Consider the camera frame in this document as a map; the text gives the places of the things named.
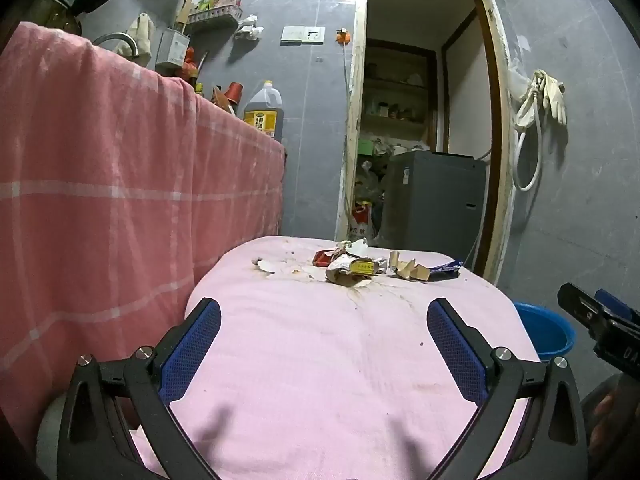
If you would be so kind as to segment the person's right hand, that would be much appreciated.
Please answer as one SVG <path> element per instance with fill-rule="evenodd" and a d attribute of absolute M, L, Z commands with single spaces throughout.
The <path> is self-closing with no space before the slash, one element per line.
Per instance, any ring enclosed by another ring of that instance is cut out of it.
<path fill-rule="evenodd" d="M 591 430 L 589 454 L 602 453 L 623 426 L 636 414 L 637 400 L 628 388 L 617 387 L 607 393 L 593 411 L 597 423 Z"/>

